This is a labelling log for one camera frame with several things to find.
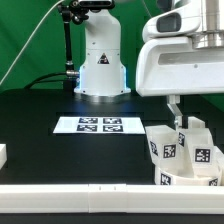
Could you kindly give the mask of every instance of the green backdrop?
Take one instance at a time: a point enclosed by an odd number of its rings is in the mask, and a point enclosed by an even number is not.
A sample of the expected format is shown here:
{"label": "green backdrop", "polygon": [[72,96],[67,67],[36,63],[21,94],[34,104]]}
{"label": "green backdrop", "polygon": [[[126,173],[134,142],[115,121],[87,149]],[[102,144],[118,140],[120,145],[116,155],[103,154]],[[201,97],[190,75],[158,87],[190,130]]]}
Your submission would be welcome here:
{"label": "green backdrop", "polygon": [[[2,1],[0,7],[0,79],[27,41],[28,37],[56,0]],[[160,11],[156,0],[145,0],[152,16]],[[121,23],[121,61],[127,68],[127,85],[135,89],[137,57],[143,46],[142,29],[149,19],[141,0],[120,3],[111,10]],[[71,23],[73,61],[76,68],[85,59],[84,25]],[[63,22],[55,9],[42,24],[22,54],[0,91],[23,88],[42,75],[64,71],[65,44]],[[62,88],[61,83],[41,84],[35,88]],[[207,100],[224,111],[224,95],[205,96]]]}

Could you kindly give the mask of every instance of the table surface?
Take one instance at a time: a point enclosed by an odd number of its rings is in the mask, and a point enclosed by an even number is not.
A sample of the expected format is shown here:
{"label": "table surface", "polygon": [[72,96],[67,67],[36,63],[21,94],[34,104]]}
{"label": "table surface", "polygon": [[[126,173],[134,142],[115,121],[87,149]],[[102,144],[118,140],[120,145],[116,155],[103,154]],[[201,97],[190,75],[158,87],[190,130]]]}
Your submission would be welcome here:
{"label": "table surface", "polygon": [[[126,101],[94,104],[62,90],[8,90],[0,94],[0,104],[0,143],[6,143],[8,158],[0,170],[0,184],[154,184],[145,135],[55,135],[53,129],[60,116],[140,117],[143,126],[173,127],[174,121],[165,97],[142,98],[135,93]],[[182,97],[180,108],[185,115],[203,119],[214,143],[224,150],[223,112],[201,96]],[[65,223],[166,223],[167,217],[169,223],[179,223],[182,217],[205,223],[205,216],[175,214],[1,215],[0,220],[28,223],[33,218],[36,223],[35,217],[42,223],[63,223],[59,220],[66,217]],[[208,216],[206,223],[214,217],[215,223],[223,223],[223,216]]]}

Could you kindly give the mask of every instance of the white border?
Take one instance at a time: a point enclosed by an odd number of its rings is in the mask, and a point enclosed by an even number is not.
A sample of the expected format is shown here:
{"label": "white border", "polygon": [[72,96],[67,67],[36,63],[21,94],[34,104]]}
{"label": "white border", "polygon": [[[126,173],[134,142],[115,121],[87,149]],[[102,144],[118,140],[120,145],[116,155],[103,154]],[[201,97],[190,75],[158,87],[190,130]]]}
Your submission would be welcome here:
{"label": "white border", "polygon": [[224,214],[223,187],[0,185],[0,213]]}

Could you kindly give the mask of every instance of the cable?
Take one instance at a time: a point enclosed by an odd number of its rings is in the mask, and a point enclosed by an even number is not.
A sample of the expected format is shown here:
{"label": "cable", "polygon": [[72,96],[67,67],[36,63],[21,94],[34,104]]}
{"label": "cable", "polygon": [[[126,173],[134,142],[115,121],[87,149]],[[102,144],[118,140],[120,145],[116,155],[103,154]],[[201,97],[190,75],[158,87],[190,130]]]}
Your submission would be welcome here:
{"label": "cable", "polygon": [[142,0],[142,4],[143,4],[143,6],[144,6],[146,12],[148,13],[149,17],[152,18],[152,15],[151,15],[151,13],[150,13],[150,11],[149,11],[149,9],[148,9],[146,3],[145,3],[145,0]]}
{"label": "cable", "polygon": [[38,83],[39,81],[41,81],[43,79],[47,79],[47,78],[51,78],[51,77],[55,77],[55,76],[60,76],[60,75],[66,75],[66,72],[51,73],[51,74],[48,74],[48,75],[41,76],[41,77],[35,79],[34,81],[32,81],[31,83],[27,84],[24,87],[24,89],[30,89],[33,85],[35,85],[36,83]]}
{"label": "cable", "polygon": [[38,82],[35,82],[35,83],[32,83],[32,85],[30,84],[29,88],[26,88],[26,89],[30,89],[32,86],[36,85],[36,84],[39,84],[39,83],[49,83],[49,82],[63,82],[64,79],[55,79],[55,80],[43,80],[43,81],[38,81]]}
{"label": "cable", "polygon": [[24,52],[24,50],[26,49],[26,47],[28,46],[28,44],[30,43],[30,41],[32,40],[33,36],[35,35],[35,33],[37,32],[37,30],[39,29],[39,27],[42,25],[42,23],[44,22],[44,20],[47,18],[47,16],[51,13],[51,11],[61,2],[63,2],[65,0],[60,0],[57,3],[55,3],[49,10],[48,12],[44,15],[44,17],[41,19],[41,21],[38,23],[38,25],[36,26],[36,28],[34,29],[34,31],[32,32],[32,34],[30,35],[30,37],[28,38],[27,42],[25,43],[25,45],[23,46],[22,50],[19,52],[19,54],[17,55],[17,57],[15,58],[15,60],[13,61],[13,63],[11,64],[11,66],[9,67],[8,71],[6,72],[6,74],[4,75],[4,77],[2,78],[1,82],[0,82],[0,86],[2,85],[2,83],[5,81],[5,79],[8,77],[9,73],[12,71],[13,67],[15,66],[16,62],[18,61],[18,59],[20,58],[20,56],[22,55],[22,53]]}

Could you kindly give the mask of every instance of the white paper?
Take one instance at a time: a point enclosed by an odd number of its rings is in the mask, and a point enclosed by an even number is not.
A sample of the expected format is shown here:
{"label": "white paper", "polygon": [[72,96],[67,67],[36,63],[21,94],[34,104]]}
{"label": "white paper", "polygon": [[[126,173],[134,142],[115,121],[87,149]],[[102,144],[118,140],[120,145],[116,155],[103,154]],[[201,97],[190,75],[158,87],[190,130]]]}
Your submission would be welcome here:
{"label": "white paper", "polygon": [[139,117],[60,117],[53,133],[145,134],[145,130]]}

